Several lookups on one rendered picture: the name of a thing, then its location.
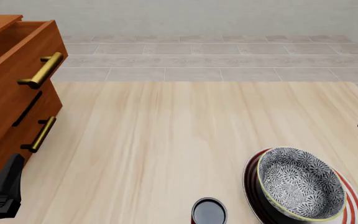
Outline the black patterned bowl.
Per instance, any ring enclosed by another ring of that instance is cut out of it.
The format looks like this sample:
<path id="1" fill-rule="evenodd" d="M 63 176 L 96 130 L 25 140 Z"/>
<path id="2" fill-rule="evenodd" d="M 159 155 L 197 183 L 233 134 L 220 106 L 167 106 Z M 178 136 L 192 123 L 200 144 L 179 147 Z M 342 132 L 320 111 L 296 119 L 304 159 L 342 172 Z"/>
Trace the black patterned bowl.
<path id="1" fill-rule="evenodd" d="M 336 171 L 310 152 L 273 147 L 257 162 L 257 178 L 265 198 L 281 214 L 301 222 L 327 222 L 347 203 Z"/>

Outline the dark round tin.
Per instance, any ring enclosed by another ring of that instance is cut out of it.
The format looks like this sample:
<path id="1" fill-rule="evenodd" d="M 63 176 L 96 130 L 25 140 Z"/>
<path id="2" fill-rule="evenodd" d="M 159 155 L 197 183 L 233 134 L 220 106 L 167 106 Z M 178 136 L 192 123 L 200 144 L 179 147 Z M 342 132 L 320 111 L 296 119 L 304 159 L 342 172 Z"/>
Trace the dark round tin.
<path id="1" fill-rule="evenodd" d="M 191 209 L 191 224 L 226 224 L 227 210 L 225 206 L 212 197 L 204 197 L 196 201 Z"/>

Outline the closed wooden drawer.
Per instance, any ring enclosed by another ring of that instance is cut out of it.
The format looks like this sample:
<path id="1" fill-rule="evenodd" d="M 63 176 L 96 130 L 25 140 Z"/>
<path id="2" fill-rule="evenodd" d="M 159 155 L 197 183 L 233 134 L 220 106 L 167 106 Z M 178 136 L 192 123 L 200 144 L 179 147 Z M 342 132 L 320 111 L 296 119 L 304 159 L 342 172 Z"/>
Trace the closed wooden drawer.
<path id="1" fill-rule="evenodd" d="M 33 154 L 20 149 L 31 144 L 42 128 L 38 120 L 56 117 L 62 108 L 52 82 L 45 82 L 39 90 L 19 86 L 19 92 L 0 102 L 0 171 L 9 158 L 21 154 L 28 160 Z"/>

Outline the white plate with red rings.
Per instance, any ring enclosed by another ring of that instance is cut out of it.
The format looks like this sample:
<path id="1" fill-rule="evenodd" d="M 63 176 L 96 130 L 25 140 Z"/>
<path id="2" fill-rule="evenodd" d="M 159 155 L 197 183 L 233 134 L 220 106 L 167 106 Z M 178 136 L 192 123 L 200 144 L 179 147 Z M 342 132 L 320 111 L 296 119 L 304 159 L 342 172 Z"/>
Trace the white plate with red rings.
<path id="1" fill-rule="evenodd" d="M 294 220 L 276 210 L 265 198 L 257 178 L 257 162 L 267 148 L 257 151 L 249 157 L 243 171 L 243 190 L 250 209 L 260 224 L 358 224 L 358 194 L 351 183 L 341 174 L 338 177 L 344 184 L 347 202 L 340 216 L 327 222 L 301 222 Z"/>

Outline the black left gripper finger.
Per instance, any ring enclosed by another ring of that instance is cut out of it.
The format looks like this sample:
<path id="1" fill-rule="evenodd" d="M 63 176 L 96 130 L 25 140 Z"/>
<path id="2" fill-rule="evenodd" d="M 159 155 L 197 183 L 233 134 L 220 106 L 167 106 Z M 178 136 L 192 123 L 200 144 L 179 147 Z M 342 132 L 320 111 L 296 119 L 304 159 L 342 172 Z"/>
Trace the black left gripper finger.
<path id="1" fill-rule="evenodd" d="M 13 154 L 0 171 L 0 201 L 21 201 L 21 175 L 25 159 Z"/>

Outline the open wooden drawer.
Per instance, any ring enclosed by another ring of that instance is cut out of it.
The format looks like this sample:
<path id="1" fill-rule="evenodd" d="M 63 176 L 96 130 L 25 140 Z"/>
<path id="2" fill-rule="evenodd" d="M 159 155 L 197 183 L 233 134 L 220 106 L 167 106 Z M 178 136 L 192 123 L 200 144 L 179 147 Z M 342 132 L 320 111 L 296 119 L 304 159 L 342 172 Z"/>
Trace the open wooden drawer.
<path id="1" fill-rule="evenodd" d="M 17 81 L 33 78 L 57 52 L 67 55 L 55 21 L 15 22 L 0 32 L 0 139 L 38 93 Z"/>

